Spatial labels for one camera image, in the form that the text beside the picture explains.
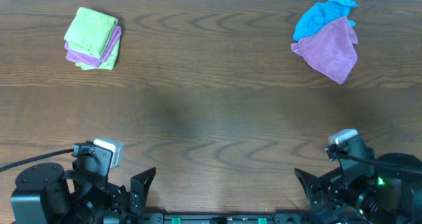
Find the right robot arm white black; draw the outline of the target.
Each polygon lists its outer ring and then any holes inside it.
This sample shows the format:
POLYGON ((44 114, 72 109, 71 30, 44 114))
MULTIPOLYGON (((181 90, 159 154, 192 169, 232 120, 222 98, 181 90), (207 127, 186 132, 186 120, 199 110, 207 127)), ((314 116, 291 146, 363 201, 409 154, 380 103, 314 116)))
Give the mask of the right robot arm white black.
POLYGON ((295 170, 312 213, 303 222, 421 222, 420 159, 403 153, 377 157, 353 129, 329 136, 326 153, 338 168, 319 177, 295 170))

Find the green microfiber cloth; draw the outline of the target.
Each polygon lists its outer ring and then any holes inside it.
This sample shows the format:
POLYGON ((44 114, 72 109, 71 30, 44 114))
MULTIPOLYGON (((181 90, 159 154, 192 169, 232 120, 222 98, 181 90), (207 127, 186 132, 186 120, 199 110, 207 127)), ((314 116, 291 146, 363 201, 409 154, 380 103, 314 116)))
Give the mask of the green microfiber cloth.
POLYGON ((81 7, 67 30, 64 40, 73 51, 99 59, 111 38, 118 19, 81 7))

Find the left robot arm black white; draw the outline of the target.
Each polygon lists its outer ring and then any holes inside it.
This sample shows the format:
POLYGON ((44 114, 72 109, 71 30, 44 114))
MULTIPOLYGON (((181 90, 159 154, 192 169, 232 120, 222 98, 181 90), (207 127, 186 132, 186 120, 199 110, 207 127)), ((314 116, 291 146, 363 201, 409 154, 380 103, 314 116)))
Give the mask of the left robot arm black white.
POLYGON ((113 140, 87 140, 70 149, 70 170, 40 162, 22 171, 11 195, 16 223, 137 223, 156 169, 133 176, 130 188, 111 184, 109 172, 120 165, 123 150, 113 140))

